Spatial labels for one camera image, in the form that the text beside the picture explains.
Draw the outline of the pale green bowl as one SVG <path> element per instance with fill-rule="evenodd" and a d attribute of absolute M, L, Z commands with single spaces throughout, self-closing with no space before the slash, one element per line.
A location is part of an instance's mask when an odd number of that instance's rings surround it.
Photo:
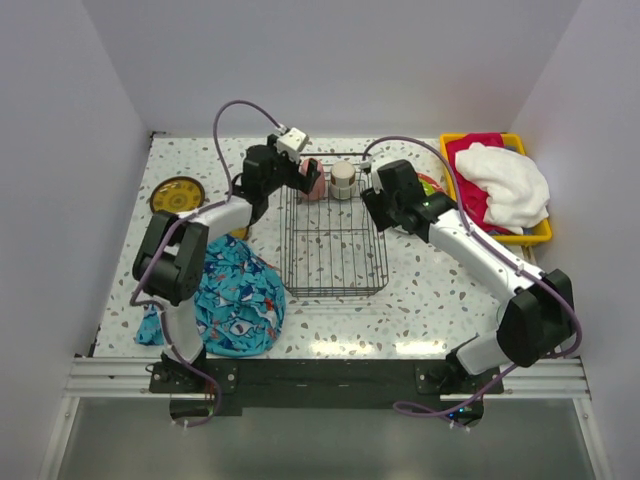
<path fill-rule="evenodd" d="M 505 306 L 504 305 L 499 305 L 497 311 L 496 311 L 496 327 L 499 327 L 502 319 L 503 319 L 503 315 L 504 315 L 504 309 Z"/>

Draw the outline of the white beige mug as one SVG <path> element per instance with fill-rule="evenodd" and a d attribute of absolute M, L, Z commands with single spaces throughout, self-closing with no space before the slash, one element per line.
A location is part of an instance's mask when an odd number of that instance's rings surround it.
<path fill-rule="evenodd" d="M 348 200 L 355 195 L 356 170 L 351 163 L 338 161 L 331 167 L 329 190 L 337 200 Z"/>

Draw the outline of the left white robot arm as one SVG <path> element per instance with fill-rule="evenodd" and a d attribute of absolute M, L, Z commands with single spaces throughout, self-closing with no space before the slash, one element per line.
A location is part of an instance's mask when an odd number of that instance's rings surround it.
<path fill-rule="evenodd" d="M 196 324 L 192 297 L 199 287 L 209 243 L 231 231 L 255 224 L 269 207 L 269 197 L 283 186 L 305 194 L 320 176 L 311 162 L 300 171 L 301 154 L 309 136 L 297 128 L 273 134 L 263 145 L 247 149 L 240 183 L 230 187 L 226 201 L 189 212 L 155 212 L 133 263 L 138 282 L 131 303 L 141 292 L 160 311 L 164 356 L 177 362 L 173 382 L 185 392 L 200 390 L 207 380 L 204 343 Z"/>

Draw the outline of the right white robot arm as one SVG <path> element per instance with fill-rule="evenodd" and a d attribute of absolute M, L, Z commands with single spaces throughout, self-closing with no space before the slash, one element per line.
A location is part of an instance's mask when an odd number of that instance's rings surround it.
<path fill-rule="evenodd" d="M 400 227 L 444 251 L 499 302 L 496 328 L 449 353 L 452 390 L 469 392 L 507 362 L 529 367 L 575 335 L 572 285 L 561 270 L 542 272 L 477 228 L 447 194 L 426 194 L 407 160 L 374 162 L 370 175 L 361 198 L 379 231 Z"/>

